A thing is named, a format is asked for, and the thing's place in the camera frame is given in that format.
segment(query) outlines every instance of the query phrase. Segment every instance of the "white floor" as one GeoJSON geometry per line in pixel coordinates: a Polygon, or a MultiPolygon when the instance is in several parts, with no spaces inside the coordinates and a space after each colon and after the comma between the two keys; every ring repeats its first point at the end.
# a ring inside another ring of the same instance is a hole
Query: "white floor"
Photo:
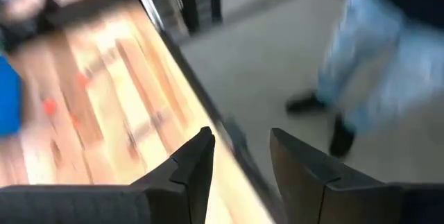
{"type": "MultiPolygon", "coordinates": [[[[230,4],[230,11],[249,1],[225,0],[224,5],[230,4]]],[[[246,133],[256,162],[273,185],[268,149],[272,127],[327,150],[332,116],[291,118],[284,102],[316,84],[341,7],[341,0],[290,0],[182,46],[220,111],[234,117],[246,133]]],[[[346,109],[368,93],[386,59],[359,73],[345,95],[346,109]]],[[[384,182],[444,181],[444,105],[436,101],[381,132],[359,137],[346,164],[384,182]]]]}

